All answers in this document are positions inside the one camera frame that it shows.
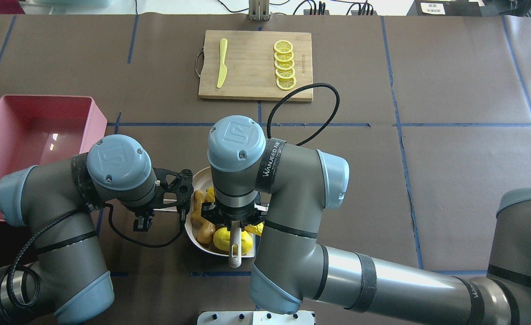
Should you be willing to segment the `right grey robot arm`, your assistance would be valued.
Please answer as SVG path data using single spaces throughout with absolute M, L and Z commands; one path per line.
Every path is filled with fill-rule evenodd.
M 249 295 L 428 325 L 531 325 L 531 130 L 330 128 L 321 150 L 229 116 L 209 132 L 216 214 L 271 203 Z

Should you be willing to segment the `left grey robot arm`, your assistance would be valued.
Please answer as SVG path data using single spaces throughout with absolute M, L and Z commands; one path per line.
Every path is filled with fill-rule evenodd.
M 32 233 L 14 261 L 0 268 L 0 325 L 26 324 L 53 313 L 78 325 L 115 299 L 111 274 L 92 223 L 92 211 L 119 200 L 146 231 L 156 209 L 174 206 L 185 228 L 193 194 L 192 172 L 152 167 L 133 138 L 109 135 L 89 152 L 33 165 L 0 179 L 0 212 Z

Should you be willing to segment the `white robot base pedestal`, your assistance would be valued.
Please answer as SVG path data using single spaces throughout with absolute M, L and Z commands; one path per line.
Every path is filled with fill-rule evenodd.
M 315 325 L 314 312 L 298 311 L 277 314 L 268 311 L 207 311 L 202 312 L 198 325 Z

